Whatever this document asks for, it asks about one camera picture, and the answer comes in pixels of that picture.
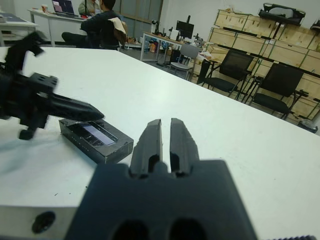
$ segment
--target man in black jacket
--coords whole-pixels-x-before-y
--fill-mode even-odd
[[[118,14],[112,11],[116,0],[99,0],[102,13],[97,14],[81,24],[81,29],[88,36],[73,34],[70,32],[62,33],[63,40],[77,48],[92,48],[100,45],[104,49],[116,50],[119,47],[119,41],[114,34],[114,24],[110,19],[120,18]]]

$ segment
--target white tabletop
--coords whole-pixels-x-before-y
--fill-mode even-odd
[[[52,13],[44,13],[42,10],[36,10],[36,9],[28,9],[28,11],[33,15],[42,16],[44,18],[56,19],[56,20],[66,20],[66,21],[80,22],[80,23],[87,20],[87,18],[78,19],[73,17],[58,16]]]
[[[45,51],[27,56],[27,76],[58,77],[57,94],[91,103],[135,143],[162,119],[165,163],[171,118],[183,120],[201,159],[226,160],[259,239],[320,239],[320,137],[118,51]],[[0,120],[0,205],[77,206],[95,164],[60,135],[56,117],[31,141],[17,139],[22,128]]]
[[[37,24],[29,21],[7,21],[7,22],[0,22],[0,27],[26,27],[26,28],[35,28],[38,26]]]

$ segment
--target cup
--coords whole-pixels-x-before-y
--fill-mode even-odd
[[[42,12],[44,12],[45,14],[48,13],[48,5],[42,4],[41,8],[42,8]]]

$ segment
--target laptop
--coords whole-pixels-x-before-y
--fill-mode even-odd
[[[52,0],[55,14],[61,17],[82,19],[75,15],[71,0]]]

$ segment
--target black jacket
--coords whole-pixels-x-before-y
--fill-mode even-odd
[[[115,26],[109,19],[119,18],[114,11],[105,11],[97,14],[81,24],[81,29],[87,32],[88,36],[96,35],[102,47],[119,46],[119,41],[114,34]]]

